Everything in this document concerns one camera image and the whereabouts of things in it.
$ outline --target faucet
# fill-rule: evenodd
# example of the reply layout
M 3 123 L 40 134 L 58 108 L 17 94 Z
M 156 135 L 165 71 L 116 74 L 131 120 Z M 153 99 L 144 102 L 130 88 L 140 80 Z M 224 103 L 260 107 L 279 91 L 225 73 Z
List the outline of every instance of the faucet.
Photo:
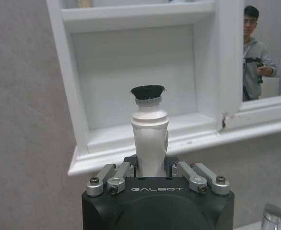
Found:
M 263 211 L 261 230 L 281 230 L 281 209 L 266 204 Z

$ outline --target hoodie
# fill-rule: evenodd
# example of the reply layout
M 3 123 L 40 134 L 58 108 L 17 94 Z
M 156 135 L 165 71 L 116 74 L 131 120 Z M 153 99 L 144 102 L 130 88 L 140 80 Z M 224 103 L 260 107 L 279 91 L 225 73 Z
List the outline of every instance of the hoodie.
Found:
M 277 67 L 270 58 L 269 53 L 263 43 L 251 38 L 244 44 L 245 58 L 261 58 L 262 63 L 273 69 L 271 77 L 276 76 Z M 258 99 L 261 95 L 261 84 L 258 84 L 257 65 L 255 62 L 247 63 L 244 69 L 243 85 L 246 86 L 248 95 L 251 99 Z

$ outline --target wall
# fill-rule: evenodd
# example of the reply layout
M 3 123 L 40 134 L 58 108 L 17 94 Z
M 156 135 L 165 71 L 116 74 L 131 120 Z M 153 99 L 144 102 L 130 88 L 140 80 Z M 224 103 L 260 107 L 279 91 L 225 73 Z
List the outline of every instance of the wall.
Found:
M 263 42 L 279 67 L 281 62 L 281 0 L 245 0 L 259 10 L 259 19 L 253 36 Z
M 0 230 L 80 230 L 89 175 L 68 177 L 75 145 L 44 0 L 0 0 Z M 235 226 L 281 207 L 281 133 L 194 152 L 236 194 Z

